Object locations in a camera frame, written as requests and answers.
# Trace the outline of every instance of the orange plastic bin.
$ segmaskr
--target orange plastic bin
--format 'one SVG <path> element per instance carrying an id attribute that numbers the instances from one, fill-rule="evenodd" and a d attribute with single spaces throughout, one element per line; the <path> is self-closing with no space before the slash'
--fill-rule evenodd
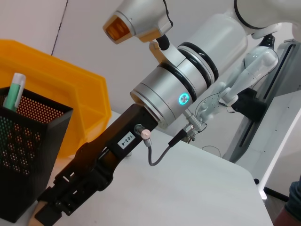
<path id="1" fill-rule="evenodd" d="M 25 88 L 72 107 L 59 157 L 76 153 L 98 137 L 111 117 L 105 78 L 12 40 L 0 40 L 0 88 L 14 73 L 26 76 Z"/>

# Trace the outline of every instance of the green marker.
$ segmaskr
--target green marker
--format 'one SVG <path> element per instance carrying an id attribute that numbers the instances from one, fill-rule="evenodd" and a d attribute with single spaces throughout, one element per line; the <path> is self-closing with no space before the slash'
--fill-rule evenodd
<path id="1" fill-rule="evenodd" d="M 20 73 L 15 73 L 13 81 L 10 85 L 8 96 L 5 98 L 3 107 L 16 111 L 24 90 L 26 76 Z"/>

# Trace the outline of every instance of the black rubber ring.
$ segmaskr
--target black rubber ring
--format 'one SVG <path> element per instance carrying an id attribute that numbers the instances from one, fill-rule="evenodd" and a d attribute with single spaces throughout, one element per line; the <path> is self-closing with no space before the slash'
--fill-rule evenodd
<path id="1" fill-rule="evenodd" d="M 235 13 L 236 13 L 236 16 L 237 18 L 240 20 L 240 22 L 248 27 L 248 28 L 251 28 L 251 29 L 254 29 L 254 30 L 260 30 L 260 29 L 263 29 L 263 28 L 266 28 L 266 27 L 253 27 L 252 25 L 248 24 L 243 18 L 242 16 L 240 15 L 239 11 L 238 11 L 238 6 L 237 6 L 237 0 L 234 0 L 234 10 L 235 10 Z"/>
<path id="2" fill-rule="evenodd" d="M 190 53 L 184 51 L 183 49 L 178 49 L 180 53 L 182 53 L 202 74 L 204 77 L 204 80 L 207 84 L 207 89 L 212 85 L 212 81 L 210 79 L 209 74 L 206 72 L 206 70 L 203 68 L 203 66 L 192 56 Z"/>
<path id="3" fill-rule="evenodd" d="M 190 85 L 190 83 L 187 81 L 187 79 L 182 75 L 182 73 L 177 68 L 175 68 L 167 63 L 161 63 L 158 65 L 158 67 L 162 67 L 162 68 L 168 70 L 183 84 L 183 86 L 189 92 L 192 102 L 195 102 L 197 100 L 197 94 L 194 91 L 194 88 Z"/>
<path id="4" fill-rule="evenodd" d="M 205 53 L 203 50 L 201 50 L 201 48 L 197 47 L 195 44 L 192 44 L 190 42 L 183 42 L 180 46 L 186 46 L 186 47 L 192 49 L 193 51 L 197 52 L 197 54 L 199 54 L 211 68 L 213 75 L 214 75 L 214 81 L 216 82 L 216 80 L 219 77 L 218 70 L 217 70 L 215 64 L 213 63 L 212 59 L 207 55 L 207 53 Z"/>

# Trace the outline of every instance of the person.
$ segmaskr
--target person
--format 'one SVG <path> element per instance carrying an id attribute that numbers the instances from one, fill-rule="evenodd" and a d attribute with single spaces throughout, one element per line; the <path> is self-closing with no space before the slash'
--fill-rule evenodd
<path id="1" fill-rule="evenodd" d="M 301 226 L 301 177 L 292 183 L 289 201 L 276 218 L 274 226 Z"/>

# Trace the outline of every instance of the teal indicator light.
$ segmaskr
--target teal indicator light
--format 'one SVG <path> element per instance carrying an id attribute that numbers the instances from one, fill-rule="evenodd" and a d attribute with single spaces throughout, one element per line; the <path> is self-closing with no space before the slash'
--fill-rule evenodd
<path id="1" fill-rule="evenodd" d="M 189 95 L 187 93 L 183 93 L 179 97 L 179 103 L 180 105 L 185 105 L 189 101 Z"/>

